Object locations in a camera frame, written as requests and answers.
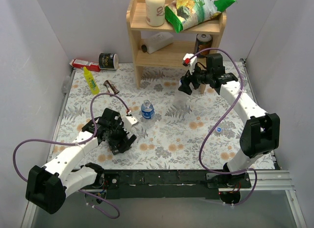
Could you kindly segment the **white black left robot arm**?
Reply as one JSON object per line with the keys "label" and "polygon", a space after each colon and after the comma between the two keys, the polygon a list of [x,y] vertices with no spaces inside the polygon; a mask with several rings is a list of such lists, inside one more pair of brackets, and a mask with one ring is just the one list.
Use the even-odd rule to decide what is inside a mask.
{"label": "white black left robot arm", "polygon": [[29,171],[26,199],[54,214],[74,192],[86,186],[102,188],[107,181],[101,166],[87,163],[76,172],[73,169],[102,142],[109,145],[113,154],[129,150],[136,136],[128,134],[138,123],[139,120],[131,114],[122,117],[119,112],[106,108],[102,116],[89,121],[81,129],[73,146],[67,147],[44,166],[34,166]]}

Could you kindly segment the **clear plastic bottle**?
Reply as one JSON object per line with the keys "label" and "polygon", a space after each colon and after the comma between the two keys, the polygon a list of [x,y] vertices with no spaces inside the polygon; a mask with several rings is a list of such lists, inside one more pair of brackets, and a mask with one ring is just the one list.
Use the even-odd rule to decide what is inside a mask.
{"label": "clear plastic bottle", "polygon": [[173,105],[177,108],[184,108],[188,101],[188,97],[189,97],[188,94],[179,91],[177,88],[174,93]]}

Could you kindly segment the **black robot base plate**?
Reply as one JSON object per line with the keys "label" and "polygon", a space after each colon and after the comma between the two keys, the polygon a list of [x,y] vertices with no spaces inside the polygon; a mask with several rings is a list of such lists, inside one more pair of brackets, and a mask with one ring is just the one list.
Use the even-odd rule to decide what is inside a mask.
{"label": "black robot base plate", "polygon": [[107,170],[100,188],[85,189],[103,199],[205,198],[238,203],[241,189],[253,183],[248,173],[220,175],[205,170]]}

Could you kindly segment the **small blue-label water bottle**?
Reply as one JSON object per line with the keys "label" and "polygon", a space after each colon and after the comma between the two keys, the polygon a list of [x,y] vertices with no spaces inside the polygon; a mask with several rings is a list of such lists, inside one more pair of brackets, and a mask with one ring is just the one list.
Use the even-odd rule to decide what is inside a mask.
{"label": "small blue-label water bottle", "polygon": [[141,114],[143,117],[143,125],[151,128],[154,125],[155,109],[149,100],[145,100],[141,106]]}

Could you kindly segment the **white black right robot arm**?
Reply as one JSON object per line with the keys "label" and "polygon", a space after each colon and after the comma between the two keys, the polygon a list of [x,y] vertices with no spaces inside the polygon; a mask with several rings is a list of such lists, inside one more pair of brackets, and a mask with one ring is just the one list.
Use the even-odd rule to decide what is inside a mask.
{"label": "white black right robot arm", "polygon": [[178,90],[188,95],[200,85],[209,85],[218,95],[224,98],[244,124],[240,136],[240,150],[225,164],[222,171],[222,182],[227,187],[236,186],[240,174],[247,172],[260,157],[279,146],[280,118],[276,113],[269,114],[259,107],[243,89],[243,78],[227,73],[222,55],[209,54],[206,57],[206,68],[197,64],[197,57],[187,53],[183,65],[188,68],[181,77]]}

